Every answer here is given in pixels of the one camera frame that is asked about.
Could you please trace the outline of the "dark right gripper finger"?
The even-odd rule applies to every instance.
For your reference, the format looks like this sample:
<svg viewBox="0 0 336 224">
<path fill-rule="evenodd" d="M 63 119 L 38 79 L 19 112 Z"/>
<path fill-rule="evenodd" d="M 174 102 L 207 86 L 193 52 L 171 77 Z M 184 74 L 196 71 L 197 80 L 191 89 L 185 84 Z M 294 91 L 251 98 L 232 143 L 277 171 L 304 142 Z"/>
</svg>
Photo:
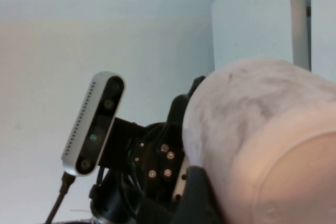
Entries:
<svg viewBox="0 0 336 224">
<path fill-rule="evenodd" d="M 206 172 L 201 167 L 189 167 L 185 190 L 172 223 L 220 223 L 220 218 L 214 205 L 212 190 Z"/>
</svg>

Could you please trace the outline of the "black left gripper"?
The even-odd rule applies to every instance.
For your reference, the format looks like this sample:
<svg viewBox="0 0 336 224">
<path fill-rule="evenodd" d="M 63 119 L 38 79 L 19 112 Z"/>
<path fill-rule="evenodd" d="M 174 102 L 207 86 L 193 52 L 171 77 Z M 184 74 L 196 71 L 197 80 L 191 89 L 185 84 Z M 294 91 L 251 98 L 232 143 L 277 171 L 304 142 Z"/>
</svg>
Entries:
<svg viewBox="0 0 336 224">
<path fill-rule="evenodd" d="M 182 125 L 188 103 L 204 79 L 195 78 L 187 93 L 173 99 L 167 123 L 146 126 L 145 134 L 134 141 L 130 154 L 132 178 L 146 197 L 138 208 L 138 223 L 184 223 L 176 216 L 181 195 L 175 192 L 185 157 Z"/>
</svg>

